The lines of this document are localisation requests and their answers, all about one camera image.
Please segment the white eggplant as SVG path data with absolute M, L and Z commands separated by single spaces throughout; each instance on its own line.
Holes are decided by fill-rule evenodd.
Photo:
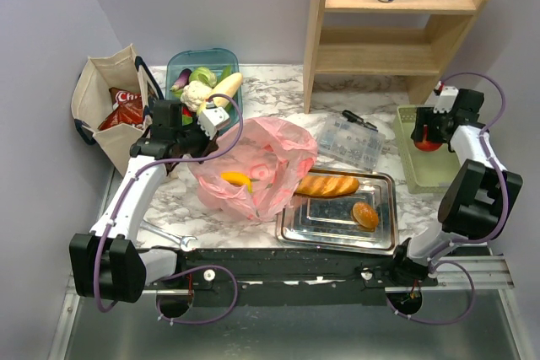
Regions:
M 213 102 L 217 107 L 225 108 L 229 101 L 221 97 L 216 97 L 216 94 L 226 94 L 231 99 L 237 94 L 243 81 L 241 73 L 231 73 L 227 78 L 219 82 L 208 96 L 213 96 Z

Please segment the red apple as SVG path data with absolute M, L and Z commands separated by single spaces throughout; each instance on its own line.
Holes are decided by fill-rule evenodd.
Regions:
M 431 142 L 427 139 L 424 139 L 420 142 L 414 142 L 413 144 L 418 150 L 426 153 L 437 151 L 441 147 L 441 143 Z

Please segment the white cauliflower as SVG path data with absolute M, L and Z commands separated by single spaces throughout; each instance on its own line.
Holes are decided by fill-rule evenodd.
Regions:
M 180 101 L 189 111 L 196 112 L 212 92 L 213 89 L 205 83 L 193 80 L 182 90 Z

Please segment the red chips bag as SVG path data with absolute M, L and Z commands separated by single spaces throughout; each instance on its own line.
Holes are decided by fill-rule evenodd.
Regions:
M 101 122 L 98 129 L 104 131 L 119 124 L 143 128 L 143 101 L 140 94 L 125 89 L 109 89 L 112 112 Z

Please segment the beige canvas tote bag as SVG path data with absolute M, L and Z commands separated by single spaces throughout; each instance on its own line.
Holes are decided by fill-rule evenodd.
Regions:
M 143 128 L 119 124 L 100 131 L 101 122 L 112 112 L 110 88 L 141 95 Z M 79 75 L 71 111 L 79 135 L 89 145 L 99 144 L 116 169 L 125 174 L 131 146 L 152 123 L 154 102 L 164 95 L 142 57 L 129 45 L 113 56 L 91 57 Z

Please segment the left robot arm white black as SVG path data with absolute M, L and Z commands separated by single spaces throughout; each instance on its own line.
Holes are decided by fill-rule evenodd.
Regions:
M 182 121 L 179 101 L 154 104 L 153 122 L 131 146 L 127 172 L 110 205 L 86 234 L 69 244 L 74 285 L 78 295 L 102 301 L 136 302 L 143 288 L 155 281 L 177 288 L 185 281 L 186 266 L 170 248 L 138 252 L 138 230 L 155 192 L 174 167 L 202 162 L 217 150 L 219 129 L 230 117 L 210 103 L 191 124 Z

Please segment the yellow banana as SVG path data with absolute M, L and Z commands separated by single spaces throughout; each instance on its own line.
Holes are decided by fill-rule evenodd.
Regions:
M 240 172 L 222 172 L 221 178 L 227 181 L 229 184 L 242 187 L 245 186 L 249 193 L 252 193 L 252 183 L 251 179 Z

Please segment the purple eggplant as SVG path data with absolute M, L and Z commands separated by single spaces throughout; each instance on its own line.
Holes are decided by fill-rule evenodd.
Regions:
M 181 71 L 180 75 L 176 79 L 176 81 L 171 85 L 170 91 L 176 92 L 178 90 L 183 89 L 186 85 L 189 84 L 190 76 L 192 74 L 192 70 L 189 68 L 185 68 Z

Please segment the pink plastic grocery bag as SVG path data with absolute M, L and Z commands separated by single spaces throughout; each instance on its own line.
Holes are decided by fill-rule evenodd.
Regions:
M 306 129 L 276 117 L 257 117 L 244 121 L 240 140 L 229 152 L 188 168 L 204 206 L 233 218 L 269 221 L 288 205 L 316 158 L 316 139 Z M 252 193 L 221 178 L 230 171 L 247 175 Z

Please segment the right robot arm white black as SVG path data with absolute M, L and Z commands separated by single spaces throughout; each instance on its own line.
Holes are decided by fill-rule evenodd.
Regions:
M 478 121 L 483 93 L 437 83 L 435 94 L 435 106 L 417 108 L 411 139 L 425 152 L 447 145 L 461 168 L 442 198 L 435 225 L 395 249 L 387 268 L 400 286 L 423 281 L 436 261 L 458 246 L 498 237 L 523 185 L 521 176 L 498 160 L 488 126 Z

